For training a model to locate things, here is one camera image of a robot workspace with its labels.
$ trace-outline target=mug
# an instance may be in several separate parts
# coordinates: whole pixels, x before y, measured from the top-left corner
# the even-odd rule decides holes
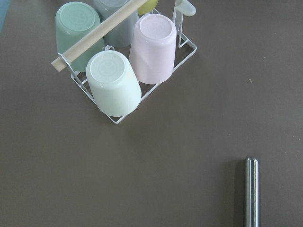
[[[148,14],[138,20],[129,61],[140,82],[159,84],[172,75],[176,38],[176,27],[166,16]]]
[[[139,105],[141,88],[128,59],[117,51],[102,51],[87,64],[86,76],[99,110],[122,117]]]
[[[157,4],[158,4],[158,0],[148,0],[146,3],[144,3],[142,6],[138,8],[138,14],[142,15],[152,11]]]
[[[70,2],[61,6],[55,20],[58,53],[64,53],[100,24],[97,12],[82,2]],[[91,57],[102,50],[104,50],[103,38],[75,59],[71,67],[75,71],[85,72]]]
[[[101,20],[104,21],[127,2],[129,0],[94,0],[94,7]],[[105,43],[113,47],[129,46],[134,34],[134,25],[138,19],[138,11],[135,11],[104,36]]]

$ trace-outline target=yellow cup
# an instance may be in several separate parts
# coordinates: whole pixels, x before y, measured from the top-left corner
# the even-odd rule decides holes
[[[142,6],[138,8],[138,14],[142,15],[152,11],[157,4],[158,4],[158,0],[148,0],[146,3],[144,3]]]

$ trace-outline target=gray cup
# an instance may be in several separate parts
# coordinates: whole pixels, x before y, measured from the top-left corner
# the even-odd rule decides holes
[[[98,12],[101,21],[104,21],[127,2],[129,0],[94,0],[94,8]],[[134,34],[134,26],[138,19],[138,11],[135,11],[104,36],[105,44],[113,47],[130,45]]]

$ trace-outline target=white wire rack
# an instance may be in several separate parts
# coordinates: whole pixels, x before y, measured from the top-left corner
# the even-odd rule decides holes
[[[158,10],[154,9],[152,12],[150,13],[157,13],[157,14],[161,14]],[[175,71],[177,68],[179,68],[185,61],[187,61],[197,50],[196,45],[190,40],[188,39],[183,33],[182,33],[182,24],[183,24],[183,12],[179,11],[179,9],[177,7],[174,8],[174,17],[173,17],[173,22],[176,25],[177,28],[177,35],[179,36],[179,41],[178,41],[178,48],[182,48],[185,44],[188,44],[188,46],[191,48],[191,52],[177,65],[175,66],[175,68],[173,69],[173,71]],[[106,46],[105,50],[115,50],[114,47],[112,46]],[[63,54],[58,53],[58,55],[65,61],[65,64],[67,66],[67,69],[70,71],[71,73],[71,78],[72,80],[78,85],[78,87],[88,96],[88,98],[90,98],[90,100],[96,104],[92,94],[86,89],[87,87],[89,87],[88,84],[88,80],[86,78],[86,76],[84,76],[84,78],[79,78],[78,75],[80,72],[78,71],[74,71],[71,67],[71,63],[65,58],[65,56]],[[154,86],[152,86],[151,88],[149,88],[149,90],[147,91],[147,93],[145,95],[142,96],[140,102],[142,102],[147,96],[149,96],[160,84],[155,84]],[[114,118],[112,116],[109,116],[106,114],[106,116],[115,124],[119,124],[125,117],[122,116],[120,118]]]

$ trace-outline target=pink cup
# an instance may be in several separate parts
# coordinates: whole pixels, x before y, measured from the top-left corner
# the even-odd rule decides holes
[[[137,21],[129,61],[140,82],[159,84],[170,78],[176,38],[176,27],[166,16],[148,14]]]

